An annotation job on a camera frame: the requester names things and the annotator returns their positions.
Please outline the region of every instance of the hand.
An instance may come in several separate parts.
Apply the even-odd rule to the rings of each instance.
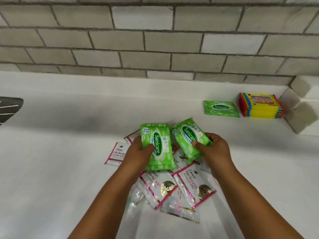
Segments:
[[[236,168],[230,156],[228,143],[217,134],[205,134],[213,142],[211,146],[205,146],[197,141],[192,141],[192,145],[204,155],[212,175],[218,180],[220,176],[232,172]]]
[[[130,173],[139,176],[148,165],[154,149],[153,144],[149,144],[143,149],[141,136],[136,137],[127,150],[121,167],[126,167]]]

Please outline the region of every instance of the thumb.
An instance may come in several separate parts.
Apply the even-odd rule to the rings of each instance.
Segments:
[[[198,151],[200,151],[202,154],[206,153],[207,146],[204,144],[197,142],[197,141],[192,141],[193,147],[195,147]]]
[[[147,156],[148,158],[151,156],[152,152],[154,151],[155,147],[153,144],[149,144],[147,145],[144,149],[143,149],[143,153],[145,156]]]

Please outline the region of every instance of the green wipes pack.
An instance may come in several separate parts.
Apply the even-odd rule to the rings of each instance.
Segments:
[[[141,124],[141,135],[144,148],[150,143],[155,147],[145,170],[175,169],[168,124]]]
[[[204,101],[204,106],[207,115],[239,117],[238,110],[232,102]]]
[[[189,164],[202,155],[192,146],[192,141],[198,141],[206,146],[212,143],[208,136],[196,125],[193,118],[188,118],[176,124],[172,127],[171,132],[188,157]]]

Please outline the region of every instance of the subway tile wall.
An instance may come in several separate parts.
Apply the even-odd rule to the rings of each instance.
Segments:
[[[319,0],[0,0],[0,70],[288,85]]]

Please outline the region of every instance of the sanicare logo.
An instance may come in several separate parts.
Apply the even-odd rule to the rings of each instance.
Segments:
[[[190,127],[182,126],[181,131],[182,131],[183,137],[189,143],[191,143],[192,141],[197,141],[197,136],[196,136],[195,132]]]
[[[217,110],[229,110],[229,106],[226,105],[214,105],[213,108]]]
[[[152,144],[155,147],[155,150],[153,151],[154,156],[160,156],[162,154],[162,138],[158,132],[153,132],[152,135]]]

